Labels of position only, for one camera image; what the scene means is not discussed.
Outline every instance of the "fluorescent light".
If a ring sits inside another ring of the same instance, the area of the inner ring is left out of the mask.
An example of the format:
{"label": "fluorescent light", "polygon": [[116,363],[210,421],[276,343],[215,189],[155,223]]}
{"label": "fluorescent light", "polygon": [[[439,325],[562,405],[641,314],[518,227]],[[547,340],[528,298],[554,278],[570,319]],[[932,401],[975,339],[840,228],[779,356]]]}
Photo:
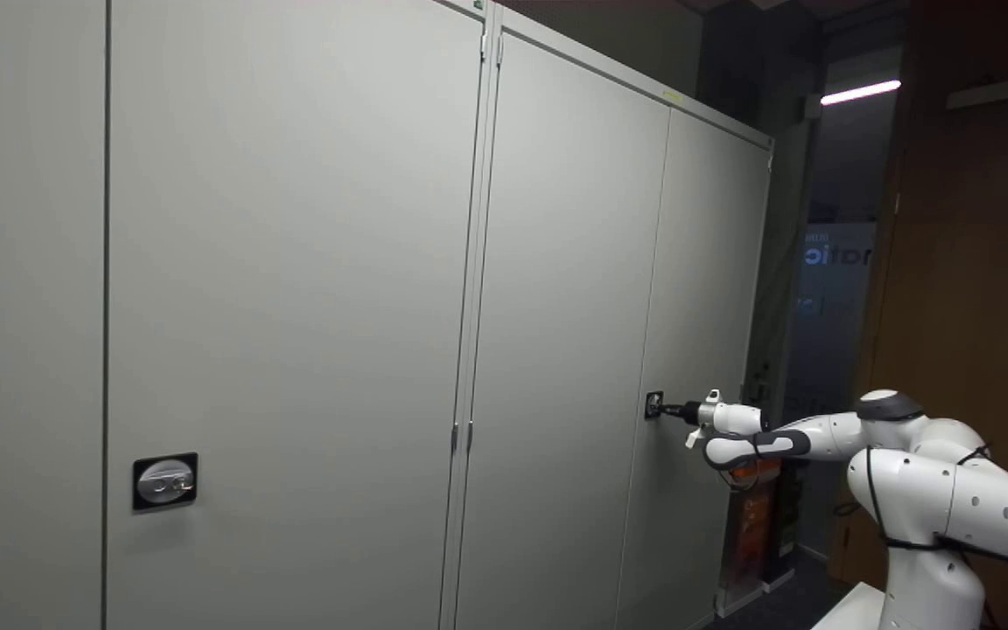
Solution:
{"label": "fluorescent light", "polygon": [[843,101],[861,99],[861,97],[864,96],[884,95],[885,92],[893,92],[893,90],[897,88],[900,88],[899,81],[885,81],[884,83],[866,85],[865,88],[855,88],[853,90],[847,90],[846,92],[836,92],[835,95],[824,96],[823,99],[818,100],[818,102],[824,105],[834,105],[836,103],[843,103]]}

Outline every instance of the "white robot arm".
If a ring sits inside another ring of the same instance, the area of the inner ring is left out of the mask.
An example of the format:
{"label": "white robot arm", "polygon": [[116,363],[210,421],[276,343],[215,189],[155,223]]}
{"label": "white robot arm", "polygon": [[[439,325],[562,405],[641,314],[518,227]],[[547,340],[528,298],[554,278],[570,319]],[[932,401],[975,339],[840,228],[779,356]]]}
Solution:
{"label": "white robot arm", "polygon": [[687,447],[701,444],[717,470],[757,459],[849,461],[852,493],[889,547],[880,619],[865,628],[979,627],[983,583],[963,561],[963,550],[1008,557],[1008,472],[985,458],[984,440],[972,427],[929,418],[892,390],[869,392],[855,411],[813,415],[773,430],[761,429],[756,407],[721,402],[717,390],[703,402],[659,412],[698,426]]}

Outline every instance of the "wooden door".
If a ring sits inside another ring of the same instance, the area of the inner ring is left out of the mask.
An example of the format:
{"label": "wooden door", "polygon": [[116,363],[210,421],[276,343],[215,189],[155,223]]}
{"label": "wooden door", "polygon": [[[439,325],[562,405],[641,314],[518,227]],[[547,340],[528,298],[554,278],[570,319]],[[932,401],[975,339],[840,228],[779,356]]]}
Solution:
{"label": "wooden door", "polygon": [[[1008,101],[946,109],[949,93],[1008,80],[1008,3],[912,11],[859,390],[970,423],[1008,470]],[[837,538],[833,575],[884,583],[867,514]],[[1008,627],[1008,563],[972,564]]]}

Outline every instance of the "floor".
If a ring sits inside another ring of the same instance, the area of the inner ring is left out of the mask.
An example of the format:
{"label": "floor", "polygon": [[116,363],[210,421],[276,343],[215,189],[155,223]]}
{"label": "floor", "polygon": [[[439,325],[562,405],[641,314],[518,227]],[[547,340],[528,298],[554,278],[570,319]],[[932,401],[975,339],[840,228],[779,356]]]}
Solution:
{"label": "floor", "polygon": [[827,565],[806,553],[797,553],[795,575],[771,594],[717,619],[706,630],[809,630],[839,600],[847,587],[827,577]]}

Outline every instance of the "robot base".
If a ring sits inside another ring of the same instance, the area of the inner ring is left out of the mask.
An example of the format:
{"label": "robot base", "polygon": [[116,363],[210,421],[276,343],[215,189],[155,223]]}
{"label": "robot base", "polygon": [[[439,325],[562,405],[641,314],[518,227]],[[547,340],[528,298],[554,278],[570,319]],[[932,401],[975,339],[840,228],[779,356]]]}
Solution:
{"label": "robot base", "polygon": [[811,630],[877,630],[884,603],[884,592],[860,582]]}

